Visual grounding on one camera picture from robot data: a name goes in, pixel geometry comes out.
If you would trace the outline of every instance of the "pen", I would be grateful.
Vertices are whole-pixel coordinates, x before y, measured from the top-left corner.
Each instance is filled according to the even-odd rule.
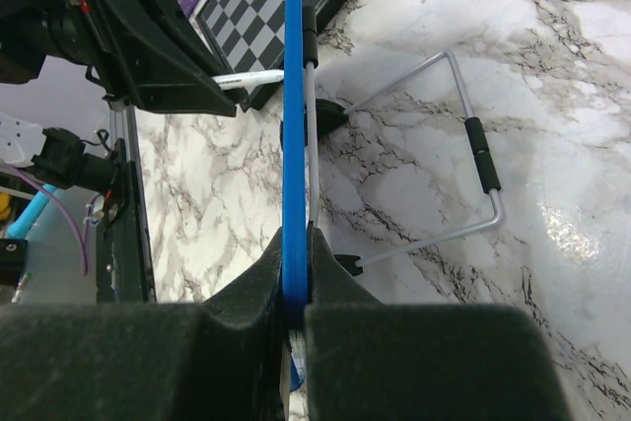
[[[222,91],[228,91],[236,88],[255,88],[263,84],[280,83],[285,79],[285,71],[282,69],[270,69],[269,71],[226,74],[215,76],[212,79]]]

